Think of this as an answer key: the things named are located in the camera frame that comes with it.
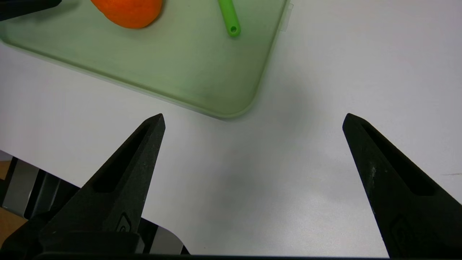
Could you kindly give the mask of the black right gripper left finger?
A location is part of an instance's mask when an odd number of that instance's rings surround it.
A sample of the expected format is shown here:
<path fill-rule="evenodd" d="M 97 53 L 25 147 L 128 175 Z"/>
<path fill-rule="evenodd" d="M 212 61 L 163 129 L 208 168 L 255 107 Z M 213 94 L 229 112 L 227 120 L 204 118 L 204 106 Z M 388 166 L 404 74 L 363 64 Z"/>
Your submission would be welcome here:
<path fill-rule="evenodd" d="M 162 114 L 146 119 L 45 225 L 43 253 L 142 253 L 138 227 L 164 132 Z"/>

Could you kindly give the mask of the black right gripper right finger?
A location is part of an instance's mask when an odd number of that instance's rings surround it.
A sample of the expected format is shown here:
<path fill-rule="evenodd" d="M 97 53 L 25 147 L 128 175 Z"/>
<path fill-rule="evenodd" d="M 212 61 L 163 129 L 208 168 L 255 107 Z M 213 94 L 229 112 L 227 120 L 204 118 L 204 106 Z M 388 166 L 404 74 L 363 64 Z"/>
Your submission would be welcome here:
<path fill-rule="evenodd" d="M 365 119 L 344 132 L 391 258 L 460 258 L 462 206 Z"/>

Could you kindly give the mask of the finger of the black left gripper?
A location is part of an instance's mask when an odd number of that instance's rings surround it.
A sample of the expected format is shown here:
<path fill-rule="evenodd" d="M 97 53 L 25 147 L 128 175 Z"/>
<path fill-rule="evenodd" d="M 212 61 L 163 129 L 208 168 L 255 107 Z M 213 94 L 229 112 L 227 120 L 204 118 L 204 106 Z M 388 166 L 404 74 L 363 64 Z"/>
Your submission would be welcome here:
<path fill-rule="evenodd" d="M 0 21 L 47 10 L 60 3 L 61 0 L 1 0 Z"/>

